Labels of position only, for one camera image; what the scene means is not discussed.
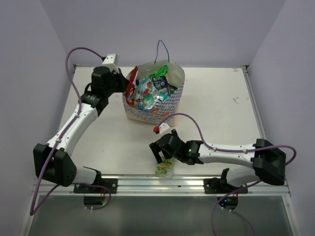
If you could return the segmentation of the checkered paper bag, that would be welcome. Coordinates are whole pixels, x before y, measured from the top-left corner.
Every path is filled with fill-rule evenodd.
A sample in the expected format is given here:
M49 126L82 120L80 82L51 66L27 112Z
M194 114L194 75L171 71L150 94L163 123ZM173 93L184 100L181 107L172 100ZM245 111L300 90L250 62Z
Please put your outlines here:
M146 64L137 65L138 74L136 80L146 78L150 74L158 71L165 64L168 65L168 73L165 76L168 80L171 92L169 98L163 101L160 106L150 111L142 111L138 109L137 102L135 102L133 106L127 104L125 97L126 92L124 92L123 105L128 119L157 124L168 115L178 112L179 102L185 84L185 72L179 65L170 60L169 51L162 40L159 40L157 43L155 60Z

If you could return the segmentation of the blue snack packet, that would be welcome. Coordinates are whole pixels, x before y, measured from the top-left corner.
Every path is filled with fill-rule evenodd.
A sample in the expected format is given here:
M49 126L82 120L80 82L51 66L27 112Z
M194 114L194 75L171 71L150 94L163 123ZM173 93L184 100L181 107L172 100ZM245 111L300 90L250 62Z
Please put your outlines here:
M159 91L159 93L163 93L166 96L170 96L170 87L166 76L153 76L151 77L154 86Z

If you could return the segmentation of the green Chuba cassava chips bag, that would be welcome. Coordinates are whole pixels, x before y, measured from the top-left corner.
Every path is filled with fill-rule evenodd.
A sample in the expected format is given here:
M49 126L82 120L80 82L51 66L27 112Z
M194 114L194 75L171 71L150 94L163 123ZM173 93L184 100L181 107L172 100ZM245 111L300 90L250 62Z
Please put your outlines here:
M168 73L168 65L162 66L158 71L150 74L149 77L165 76Z

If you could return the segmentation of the small yellow-green candy packet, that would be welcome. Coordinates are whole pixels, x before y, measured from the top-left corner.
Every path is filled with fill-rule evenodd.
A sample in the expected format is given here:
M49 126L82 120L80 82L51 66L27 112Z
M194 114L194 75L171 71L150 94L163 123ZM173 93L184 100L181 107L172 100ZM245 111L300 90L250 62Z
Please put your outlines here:
M174 159L164 159L156 164L155 176L159 178L172 179L174 173Z

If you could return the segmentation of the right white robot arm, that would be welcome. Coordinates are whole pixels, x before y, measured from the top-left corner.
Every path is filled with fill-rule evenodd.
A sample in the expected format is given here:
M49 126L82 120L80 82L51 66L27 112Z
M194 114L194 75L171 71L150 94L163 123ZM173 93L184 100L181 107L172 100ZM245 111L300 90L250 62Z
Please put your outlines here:
M257 139L254 144L242 145L230 151L225 145L215 146L197 140L184 142L173 129L149 147L158 163L163 159L175 158L187 165L237 165L234 169L224 169L220 179L213 183L214 187L225 193L255 181L274 186L284 185L286 154L265 139Z

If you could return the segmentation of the red Chuba chips bag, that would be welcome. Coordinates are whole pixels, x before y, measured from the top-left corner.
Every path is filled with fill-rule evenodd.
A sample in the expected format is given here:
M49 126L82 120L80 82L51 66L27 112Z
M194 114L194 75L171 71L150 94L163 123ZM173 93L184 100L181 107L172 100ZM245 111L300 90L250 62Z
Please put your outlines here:
M133 106L135 104L135 100L132 98L132 96L133 96L133 93L134 93L135 88L136 88L137 74L138 74L138 67L136 66L127 75L128 86L127 86L127 90L125 93L125 97L126 97L127 104L130 106Z

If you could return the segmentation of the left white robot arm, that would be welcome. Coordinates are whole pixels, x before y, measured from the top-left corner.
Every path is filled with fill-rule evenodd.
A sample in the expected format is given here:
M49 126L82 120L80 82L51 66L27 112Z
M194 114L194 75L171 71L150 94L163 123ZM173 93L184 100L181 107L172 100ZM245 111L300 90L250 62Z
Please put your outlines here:
M128 80L117 66L95 67L91 82L86 86L78 105L61 130L45 144L33 149L35 173L43 179L60 186L85 184L91 193L101 190L100 171L77 167L71 159L72 153L87 128L100 116L114 93L123 93Z

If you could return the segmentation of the Fox's candy packet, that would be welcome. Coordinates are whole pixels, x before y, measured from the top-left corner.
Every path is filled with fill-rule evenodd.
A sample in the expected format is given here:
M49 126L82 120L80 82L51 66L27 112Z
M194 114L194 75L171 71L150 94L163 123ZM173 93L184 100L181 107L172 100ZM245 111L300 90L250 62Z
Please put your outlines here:
M132 98L137 102L138 109L150 111L161 105L169 96L159 93L151 77L136 80L136 88Z

